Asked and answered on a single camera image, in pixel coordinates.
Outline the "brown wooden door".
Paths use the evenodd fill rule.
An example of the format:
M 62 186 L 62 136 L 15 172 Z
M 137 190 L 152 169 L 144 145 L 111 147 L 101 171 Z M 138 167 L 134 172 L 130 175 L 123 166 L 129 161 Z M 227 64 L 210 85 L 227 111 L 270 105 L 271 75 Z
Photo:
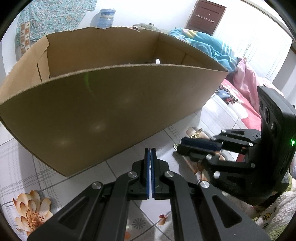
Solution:
M 185 28 L 212 36 L 225 11 L 225 6 L 212 1 L 197 1 L 186 22 Z

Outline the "brown cardboard box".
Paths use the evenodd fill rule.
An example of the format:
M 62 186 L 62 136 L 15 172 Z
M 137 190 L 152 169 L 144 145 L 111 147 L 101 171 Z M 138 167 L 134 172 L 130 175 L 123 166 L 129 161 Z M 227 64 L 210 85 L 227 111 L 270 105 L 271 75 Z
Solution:
M 1 122 L 40 161 L 75 174 L 201 109 L 227 69 L 167 34 L 127 27 L 46 35 L 1 86 Z

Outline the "teal patterned wall cloth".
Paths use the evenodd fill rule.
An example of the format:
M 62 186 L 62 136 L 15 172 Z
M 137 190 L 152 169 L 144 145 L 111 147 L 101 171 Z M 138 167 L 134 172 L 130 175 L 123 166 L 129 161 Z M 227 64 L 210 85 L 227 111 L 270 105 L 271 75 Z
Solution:
M 20 13 L 15 44 L 21 55 L 44 35 L 75 30 L 88 11 L 95 10 L 94 0 L 31 1 Z

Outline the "blue crumpled quilt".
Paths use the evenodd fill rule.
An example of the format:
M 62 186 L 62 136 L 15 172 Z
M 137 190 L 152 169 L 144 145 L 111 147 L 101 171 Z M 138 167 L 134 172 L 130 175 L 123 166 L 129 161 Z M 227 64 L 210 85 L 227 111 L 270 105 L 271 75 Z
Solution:
M 224 66 L 229 72 L 233 72 L 237 66 L 238 58 L 235 57 L 232 47 L 207 33 L 175 28 L 169 32 L 169 35 L 207 54 Z

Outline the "blue water jug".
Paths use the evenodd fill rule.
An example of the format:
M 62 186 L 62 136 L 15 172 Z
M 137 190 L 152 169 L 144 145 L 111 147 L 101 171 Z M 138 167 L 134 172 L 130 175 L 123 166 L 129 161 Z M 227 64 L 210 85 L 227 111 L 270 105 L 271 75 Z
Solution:
M 114 9 L 101 9 L 98 27 L 99 28 L 112 27 L 115 13 L 116 13 L 116 10 Z

